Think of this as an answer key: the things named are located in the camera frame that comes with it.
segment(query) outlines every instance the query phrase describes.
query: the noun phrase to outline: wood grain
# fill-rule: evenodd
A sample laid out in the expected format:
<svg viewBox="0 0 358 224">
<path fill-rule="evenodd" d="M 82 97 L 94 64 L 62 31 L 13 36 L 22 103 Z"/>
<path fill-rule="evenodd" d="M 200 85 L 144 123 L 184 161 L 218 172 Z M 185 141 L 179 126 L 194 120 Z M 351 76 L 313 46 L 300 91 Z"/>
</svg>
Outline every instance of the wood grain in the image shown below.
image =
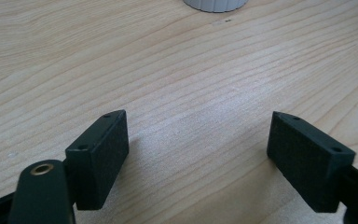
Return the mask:
<svg viewBox="0 0 358 224">
<path fill-rule="evenodd" d="M 357 152 L 358 1 L 0 0 L 0 197 L 126 109 L 131 152 L 78 223 L 341 223 L 266 155 L 273 110 Z"/>
</svg>

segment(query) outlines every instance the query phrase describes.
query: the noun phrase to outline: mounting hole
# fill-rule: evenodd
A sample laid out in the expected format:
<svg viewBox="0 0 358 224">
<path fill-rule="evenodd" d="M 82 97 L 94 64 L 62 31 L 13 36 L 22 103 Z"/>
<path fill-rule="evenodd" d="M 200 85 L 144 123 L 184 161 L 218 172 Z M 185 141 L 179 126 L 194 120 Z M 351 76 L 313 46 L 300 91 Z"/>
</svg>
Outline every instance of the mounting hole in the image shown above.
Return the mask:
<svg viewBox="0 0 358 224">
<path fill-rule="evenodd" d="M 31 175 L 44 175 L 47 174 L 53 168 L 54 166 L 52 164 L 49 163 L 41 164 L 31 170 Z"/>
<path fill-rule="evenodd" d="M 342 152 L 342 149 L 339 147 L 332 147 L 331 149 L 333 149 L 335 152 Z"/>
<path fill-rule="evenodd" d="M 89 145 L 80 145 L 77 147 L 77 149 L 80 149 L 80 150 L 86 150 L 87 148 L 89 148 Z"/>
</svg>

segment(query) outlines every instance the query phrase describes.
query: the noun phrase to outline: white cup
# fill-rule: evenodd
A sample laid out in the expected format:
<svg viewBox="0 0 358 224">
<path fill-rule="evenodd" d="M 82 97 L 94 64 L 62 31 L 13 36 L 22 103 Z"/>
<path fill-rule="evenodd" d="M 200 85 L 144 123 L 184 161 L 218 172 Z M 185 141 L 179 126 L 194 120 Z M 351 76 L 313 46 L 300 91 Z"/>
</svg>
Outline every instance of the white cup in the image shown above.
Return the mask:
<svg viewBox="0 0 358 224">
<path fill-rule="evenodd" d="M 248 0 L 183 0 L 189 6 L 206 12 L 227 12 L 245 5 Z"/>
</svg>

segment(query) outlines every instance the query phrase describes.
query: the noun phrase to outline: black clamp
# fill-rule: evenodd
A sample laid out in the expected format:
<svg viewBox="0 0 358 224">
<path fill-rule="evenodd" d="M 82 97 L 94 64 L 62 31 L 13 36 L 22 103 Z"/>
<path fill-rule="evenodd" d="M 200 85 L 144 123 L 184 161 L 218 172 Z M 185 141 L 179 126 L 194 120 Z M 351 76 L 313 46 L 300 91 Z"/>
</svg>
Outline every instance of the black clamp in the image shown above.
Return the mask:
<svg viewBox="0 0 358 224">
<path fill-rule="evenodd" d="M 358 224 L 358 170 L 355 152 L 298 117 L 274 112 L 268 156 L 318 213 L 347 206 L 344 223 Z"/>
<path fill-rule="evenodd" d="M 76 223 L 73 204 L 101 209 L 128 153 L 126 112 L 103 115 L 65 150 L 64 161 L 21 172 L 16 192 L 0 199 L 0 223 Z"/>
</svg>

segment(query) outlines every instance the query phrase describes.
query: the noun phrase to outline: wooden table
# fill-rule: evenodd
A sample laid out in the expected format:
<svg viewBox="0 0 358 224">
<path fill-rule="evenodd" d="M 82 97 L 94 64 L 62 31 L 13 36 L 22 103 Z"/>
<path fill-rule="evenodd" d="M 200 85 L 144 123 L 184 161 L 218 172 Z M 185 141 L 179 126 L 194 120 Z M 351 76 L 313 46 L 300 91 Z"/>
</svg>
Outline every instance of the wooden table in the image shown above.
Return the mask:
<svg viewBox="0 0 358 224">
<path fill-rule="evenodd" d="M 130 155 L 77 223 L 340 223 L 267 158 L 272 111 L 357 152 L 358 0 L 0 0 L 0 197 L 126 109 Z"/>
</svg>

